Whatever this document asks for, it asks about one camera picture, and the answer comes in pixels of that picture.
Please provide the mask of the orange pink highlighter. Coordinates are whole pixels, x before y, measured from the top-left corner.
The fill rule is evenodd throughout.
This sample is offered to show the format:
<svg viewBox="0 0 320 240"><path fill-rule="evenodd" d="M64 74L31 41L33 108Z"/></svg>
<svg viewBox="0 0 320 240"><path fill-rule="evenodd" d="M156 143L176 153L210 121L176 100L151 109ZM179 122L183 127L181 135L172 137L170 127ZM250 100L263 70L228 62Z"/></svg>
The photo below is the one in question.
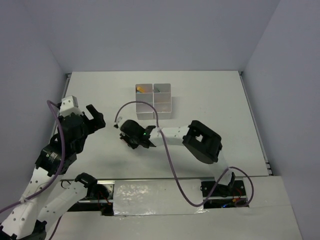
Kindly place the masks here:
<svg viewBox="0 0 320 240"><path fill-rule="evenodd" d="M146 90L141 86L137 86L136 91L145 92Z"/></svg>

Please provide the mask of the clear tape roll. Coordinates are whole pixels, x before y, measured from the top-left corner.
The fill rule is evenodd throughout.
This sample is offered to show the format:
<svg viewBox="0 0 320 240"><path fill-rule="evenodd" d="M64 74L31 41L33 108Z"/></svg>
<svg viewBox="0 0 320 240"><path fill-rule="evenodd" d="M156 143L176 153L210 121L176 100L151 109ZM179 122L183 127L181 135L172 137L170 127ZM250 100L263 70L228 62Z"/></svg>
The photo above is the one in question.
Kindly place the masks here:
<svg viewBox="0 0 320 240"><path fill-rule="evenodd" d="M159 110L161 112L171 112L171 105L170 104L160 104L159 105Z"/></svg>

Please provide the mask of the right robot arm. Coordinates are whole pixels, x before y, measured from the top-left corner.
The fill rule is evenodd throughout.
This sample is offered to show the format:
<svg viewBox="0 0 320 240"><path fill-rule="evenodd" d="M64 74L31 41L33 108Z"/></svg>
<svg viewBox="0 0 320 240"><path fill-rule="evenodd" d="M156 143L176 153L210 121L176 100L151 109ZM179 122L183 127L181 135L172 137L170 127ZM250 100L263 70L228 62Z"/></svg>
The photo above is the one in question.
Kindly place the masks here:
<svg viewBox="0 0 320 240"><path fill-rule="evenodd" d="M235 174L224 158L222 137L198 120L179 127L141 126L132 119L118 117L114 127L120 131L120 139L131 149L159 146L185 147L195 159L211 167L217 190L223 196L235 189Z"/></svg>

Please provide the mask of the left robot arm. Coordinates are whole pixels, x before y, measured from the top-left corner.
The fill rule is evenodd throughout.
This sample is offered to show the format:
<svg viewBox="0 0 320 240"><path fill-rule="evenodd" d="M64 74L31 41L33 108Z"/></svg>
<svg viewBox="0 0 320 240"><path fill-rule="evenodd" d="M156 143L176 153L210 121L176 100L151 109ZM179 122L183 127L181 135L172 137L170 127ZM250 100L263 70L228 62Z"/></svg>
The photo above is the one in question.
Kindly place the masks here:
<svg viewBox="0 0 320 240"><path fill-rule="evenodd" d="M103 114L87 105L92 115L72 110L56 116L57 134L53 135L35 162L32 177L20 200L8 208L11 213L0 224L2 240L44 240L51 228L57 228L61 217L82 199L106 200L108 189L93 176L83 172L51 202L48 198L68 168L81 153L88 135L106 126Z"/></svg>

